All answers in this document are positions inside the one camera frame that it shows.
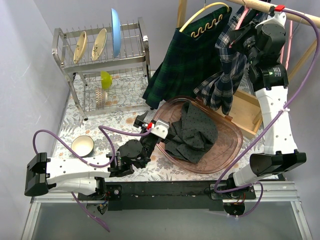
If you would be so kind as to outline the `navy cream plaid skirt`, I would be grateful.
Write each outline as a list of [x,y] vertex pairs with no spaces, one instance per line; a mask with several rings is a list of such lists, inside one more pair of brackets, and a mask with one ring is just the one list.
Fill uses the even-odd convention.
[[245,10],[242,6],[228,21],[215,43],[215,51],[221,63],[221,70],[198,85],[193,92],[202,99],[203,103],[216,111],[221,109],[228,115],[233,102],[233,95],[237,91],[247,65],[247,57],[230,48],[230,31],[236,29]]

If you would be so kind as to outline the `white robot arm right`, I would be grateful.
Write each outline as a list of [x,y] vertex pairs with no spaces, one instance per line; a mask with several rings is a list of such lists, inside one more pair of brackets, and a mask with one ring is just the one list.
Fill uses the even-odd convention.
[[229,175],[220,189],[237,199],[249,185],[272,175],[297,168],[307,160],[294,141],[289,109],[284,105],[288,96],[286,68],[279,62],[280,51],[286,42],[286,15],[276,12],[268,19],[232,30],[231,48],[246,56],[248,77],[258,99],[264,130],[263,153],[252,154],[249,164]]

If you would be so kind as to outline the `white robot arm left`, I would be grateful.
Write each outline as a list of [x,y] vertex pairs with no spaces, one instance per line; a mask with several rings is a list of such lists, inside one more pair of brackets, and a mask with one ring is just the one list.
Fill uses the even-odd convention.
[[155,146],[171,138],[170,124],[162,119],[145,122],[138,115],[133,124],[140,133],[127,133],[132,139],[106,155],[71,159],[54,159],[45,152],[36,152],[26,166],[24,195],[38,197],[61,191],[103,199],[107,194],[105,180],[131,175],[143,169],[151,160]]

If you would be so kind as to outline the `pink wavy hanger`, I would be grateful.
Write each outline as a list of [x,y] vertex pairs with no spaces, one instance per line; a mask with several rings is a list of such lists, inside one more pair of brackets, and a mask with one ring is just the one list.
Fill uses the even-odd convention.
[[[245,17],[247,16],[248,12],[250,11],[250,8],[249,7],[244,7],[244,10],[235,26],[235,29],[234,30],[238,30],[243,22],[243,20],[245,19]],[[233,41],[232,41],[232,37],[231,37],[231,33],[229,34],[229,48],[232,47],[232,44],[233,44]]]

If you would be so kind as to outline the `grey dotted skirt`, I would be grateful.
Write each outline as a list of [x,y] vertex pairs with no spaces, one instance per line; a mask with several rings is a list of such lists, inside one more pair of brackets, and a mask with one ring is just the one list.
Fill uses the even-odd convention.
[[170,129],[174,137],[165,144],[165,151],[192,164],[197,164],[218,139],[216,124],[190,101],[182,105],[180,119],[172,122]]

